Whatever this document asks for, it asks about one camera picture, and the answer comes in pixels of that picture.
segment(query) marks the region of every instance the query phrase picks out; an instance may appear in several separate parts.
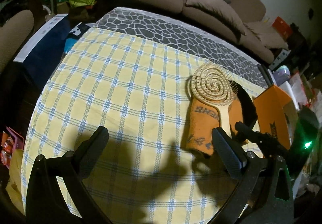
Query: screw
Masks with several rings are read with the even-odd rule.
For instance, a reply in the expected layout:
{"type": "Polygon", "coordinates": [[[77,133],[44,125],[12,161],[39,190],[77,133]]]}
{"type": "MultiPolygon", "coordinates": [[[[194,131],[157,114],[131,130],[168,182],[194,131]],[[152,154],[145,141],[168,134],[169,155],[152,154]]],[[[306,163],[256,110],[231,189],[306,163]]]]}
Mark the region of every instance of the screw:
{"type": "Polygon", "coordinates": [[[74,155],[74,151],[69,150],[64,154],[64,157],[71,158],[74,155]]]}
{"type": "Polygon", "coordinates": [[[283,162],[283,161],[284,161],[284,158],[283,158],[282,156],[280,156],[280,155],[277,155],[277,156],[276,156],[276,159],[277,159],[278,161],[280,161],[280,162],[283,162]]]}
{"type": "Polygon", "coordinates": [[[36,157],[37,161],[41,161],[44,158],[44,155],[40,154],[36,157]]]}
{"type": "Polygon", "coordinates": [[[247,151],[246,154],[251,159],[253,159],[254,157],[256,157],[256,154],[254,152],[252,152],[252,151],[247,151]]]}

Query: yellow plaid tablecloth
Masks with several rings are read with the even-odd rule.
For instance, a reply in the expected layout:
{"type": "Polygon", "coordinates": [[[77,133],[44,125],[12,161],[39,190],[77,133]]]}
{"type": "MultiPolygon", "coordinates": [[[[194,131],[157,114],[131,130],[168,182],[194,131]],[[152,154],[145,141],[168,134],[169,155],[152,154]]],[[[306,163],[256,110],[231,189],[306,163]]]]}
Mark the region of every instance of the yellow plaid tablecloth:
{"type": "MultiPolygon", "coordinates": [[[[180,148],[189,131],[188,78],[207,60],[132,35],[91,28],[46,84],[30,122],[23,202],[34,159],[75,150],[98,126],[110,139],[89,193],[116,223],[206,223],[235,184],[217,156],[195,159],[180,148]]],[[[252,96],[263,91],[233,75],[252,96]]],[[[258,153],[256,145],[247,150],[258,153]]],[[[78,212],[62,178],[70,211],[78,212]]]]}

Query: orange towel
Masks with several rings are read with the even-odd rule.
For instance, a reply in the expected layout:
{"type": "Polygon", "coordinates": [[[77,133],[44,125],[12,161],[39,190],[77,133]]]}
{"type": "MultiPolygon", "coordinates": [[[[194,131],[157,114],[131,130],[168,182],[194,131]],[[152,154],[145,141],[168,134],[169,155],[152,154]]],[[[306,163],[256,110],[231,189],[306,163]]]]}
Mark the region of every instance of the orange towel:
{"type": "MultiPolygon", "coordinates": [[[[237,97],[229,106],[228,113],[231,135],[234,136],[237,133],[235,123],[238,121],[243,122],[242,106],[237,97]]],[[[218,111],[193,97],[186,148],[211,156],[214,152],[211,132],[213,128],[219,126],[218,111]]]]}

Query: cardboard box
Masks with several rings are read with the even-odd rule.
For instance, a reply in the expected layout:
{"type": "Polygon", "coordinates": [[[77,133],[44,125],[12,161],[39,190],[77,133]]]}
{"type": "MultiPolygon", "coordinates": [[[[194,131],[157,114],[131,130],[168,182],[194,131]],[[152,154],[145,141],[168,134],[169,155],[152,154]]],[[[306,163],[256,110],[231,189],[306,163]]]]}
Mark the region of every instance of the cardboard box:
{"type": "Polygon", "coordinates": [[[291,97],[273,85],[254,99],[261,133],[269,133],[289,149],[298,119],[291,97]]]}

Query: green led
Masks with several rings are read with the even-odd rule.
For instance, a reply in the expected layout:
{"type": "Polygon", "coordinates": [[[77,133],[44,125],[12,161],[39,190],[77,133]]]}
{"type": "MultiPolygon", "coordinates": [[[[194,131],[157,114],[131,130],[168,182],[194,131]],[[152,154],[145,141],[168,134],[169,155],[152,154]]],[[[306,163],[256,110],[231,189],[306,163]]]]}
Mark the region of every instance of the green led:
{"type": "Polygon", "coordinates": [[[305,143],[305,144],[304,144],[305,149],[307,149],[311,144],[312,144],[312,141],[305,143]]]}

